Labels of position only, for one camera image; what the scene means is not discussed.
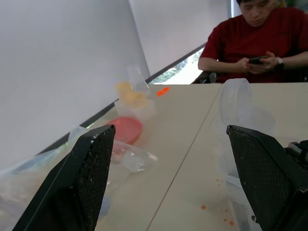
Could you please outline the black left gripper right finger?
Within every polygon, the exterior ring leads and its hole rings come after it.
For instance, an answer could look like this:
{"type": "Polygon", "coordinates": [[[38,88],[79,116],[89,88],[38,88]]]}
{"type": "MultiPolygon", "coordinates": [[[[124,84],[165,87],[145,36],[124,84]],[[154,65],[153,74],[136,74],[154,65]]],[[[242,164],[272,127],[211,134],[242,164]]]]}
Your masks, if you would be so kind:
{"type": "Polygon", "coordinates": [[[249,128],[229,125],[239,179],[264,231],[308,229],[308,142],[284,148],[274,138],[249,128]]]}

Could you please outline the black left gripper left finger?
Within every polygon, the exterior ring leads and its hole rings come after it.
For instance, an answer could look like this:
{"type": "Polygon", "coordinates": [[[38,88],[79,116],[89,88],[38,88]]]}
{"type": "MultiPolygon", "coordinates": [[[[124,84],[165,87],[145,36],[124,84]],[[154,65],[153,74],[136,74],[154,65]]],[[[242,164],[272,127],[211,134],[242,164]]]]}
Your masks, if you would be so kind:
{"type": "Polygon", "coordinates": [[[81,135],[49,172],[15,231],[93,231],[107,185],[115,126],[81,135]]]}

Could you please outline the man's left hand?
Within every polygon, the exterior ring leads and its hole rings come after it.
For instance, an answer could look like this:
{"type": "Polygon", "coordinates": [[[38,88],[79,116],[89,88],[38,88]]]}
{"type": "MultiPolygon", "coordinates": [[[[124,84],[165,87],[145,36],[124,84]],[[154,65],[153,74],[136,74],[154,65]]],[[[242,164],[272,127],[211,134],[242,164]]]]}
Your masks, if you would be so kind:
{"type": "Polygon", "coordinates": [[[249,72],[255,75],[273,70],[279,63],[278,58],[272,52],[266,52],[266,59],[261,59],[261,64],[248,64],[249,72]]]}

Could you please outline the man's right hand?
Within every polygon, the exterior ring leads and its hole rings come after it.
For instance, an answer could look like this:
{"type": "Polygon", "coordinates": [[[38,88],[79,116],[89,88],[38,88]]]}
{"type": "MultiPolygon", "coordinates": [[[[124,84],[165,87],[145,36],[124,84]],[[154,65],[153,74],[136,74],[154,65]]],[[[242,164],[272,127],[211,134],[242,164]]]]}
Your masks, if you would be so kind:
{"type": "Polygon", "coordinates": [[[251,67],[249,66],[249,59],[242,58],[234,64],[234,71],[235,73],[249,73],[251,67]]]}

